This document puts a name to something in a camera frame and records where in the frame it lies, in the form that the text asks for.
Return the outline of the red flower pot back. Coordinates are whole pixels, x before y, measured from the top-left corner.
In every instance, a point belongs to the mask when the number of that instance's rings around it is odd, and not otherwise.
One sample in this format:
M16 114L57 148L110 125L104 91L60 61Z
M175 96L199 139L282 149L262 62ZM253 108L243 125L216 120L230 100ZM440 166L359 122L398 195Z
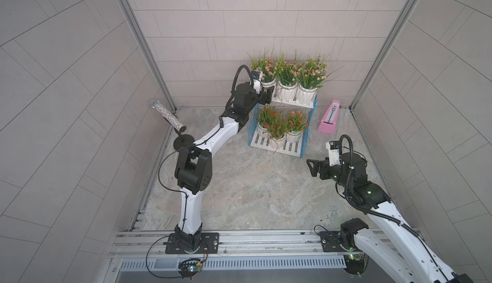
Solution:
M258 121L257 128L261 138L270 138L270 129L275 126L275 123L281 118L280 112L275 106L264 106L260 108L255 115Z

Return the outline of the red flower pot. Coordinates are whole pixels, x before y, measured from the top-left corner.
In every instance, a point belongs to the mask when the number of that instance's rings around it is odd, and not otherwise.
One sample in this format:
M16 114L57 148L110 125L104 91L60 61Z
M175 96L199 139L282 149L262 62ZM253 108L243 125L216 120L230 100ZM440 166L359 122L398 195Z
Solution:
M270 124L266 124L265 128L270 135L270 145L278 149L286 140L288 124L286 119L274 120Z
M281 118L280 112L275 106L264 106L260 108L255 115L258 121L257 128L261 138L270 138L270 129L275 126L275 123Z
M302 111L289 111L286 121L286 141L297 143L308 126L308 115Z

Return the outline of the pink flower pot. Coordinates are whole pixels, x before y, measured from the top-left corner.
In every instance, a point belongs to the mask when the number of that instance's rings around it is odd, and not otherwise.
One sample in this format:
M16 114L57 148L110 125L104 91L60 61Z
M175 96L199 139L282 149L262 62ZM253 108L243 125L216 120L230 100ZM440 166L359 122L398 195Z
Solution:
M261 71L260 82L263 87L273 87L277 79L277 65L268 51L258 56L249 54L252 70Z
M281 102L294 101L297 93L297 76L299 67L297 60L289 61L282 54L276 62L276 78L278 79L278 99Z
M296 100L301 104L310 104L315 100L318 90L323 87L325 82L333 80L332 74L341 68L330 70L329 64L325 61L326 57L320 55L308 57L295 70L295 78L298 83Z

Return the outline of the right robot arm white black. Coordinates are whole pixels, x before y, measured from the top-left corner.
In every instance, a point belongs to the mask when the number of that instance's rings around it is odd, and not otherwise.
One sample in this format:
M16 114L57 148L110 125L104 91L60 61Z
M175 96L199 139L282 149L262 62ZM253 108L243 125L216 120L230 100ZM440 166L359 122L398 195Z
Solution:
M350 136L327 144L325 160L307 160L312 177L333 180L343 188L341 196L367 215L389 238L393 248L374 234L359 218L340 226L339 243L347 252L361 251L395 282L471 282L448 266L403 218L391 197L368 178L365 156L354 150Z

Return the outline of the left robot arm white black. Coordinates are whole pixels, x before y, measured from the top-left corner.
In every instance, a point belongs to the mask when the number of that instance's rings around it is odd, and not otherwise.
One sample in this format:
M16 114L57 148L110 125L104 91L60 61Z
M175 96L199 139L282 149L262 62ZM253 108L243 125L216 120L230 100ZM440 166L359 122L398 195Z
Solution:
M155 99L151 103L151 107L178 134L174 141L174 149L178 153L174 177L179 186L176 191L181 194L181 216L174 229L174 245L187 252L195 252L200 247L202 194L213 176L215 153L247 125L255 106L272 101L274 87L265 88L262 85L264 76L259 68L251 70L247 65L241 65L233 79L231 97L219 116L219 123L199 140L184 134L186 127L160 101Z

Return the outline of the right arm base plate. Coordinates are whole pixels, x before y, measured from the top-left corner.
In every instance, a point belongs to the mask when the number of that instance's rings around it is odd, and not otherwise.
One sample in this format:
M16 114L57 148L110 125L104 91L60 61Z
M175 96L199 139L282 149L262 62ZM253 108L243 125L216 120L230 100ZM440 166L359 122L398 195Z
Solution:
M340 230L319 232L320 241L324 252L353 252L357 251L355 235L368 225L359 218L354 218L340 225Z

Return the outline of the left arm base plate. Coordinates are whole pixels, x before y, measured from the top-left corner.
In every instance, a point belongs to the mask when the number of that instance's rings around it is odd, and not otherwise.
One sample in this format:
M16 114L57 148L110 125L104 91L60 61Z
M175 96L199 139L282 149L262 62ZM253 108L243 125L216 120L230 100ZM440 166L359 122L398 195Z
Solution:
M166 243L166 254L216 254L219 233L197 233L196 235L172 233Z

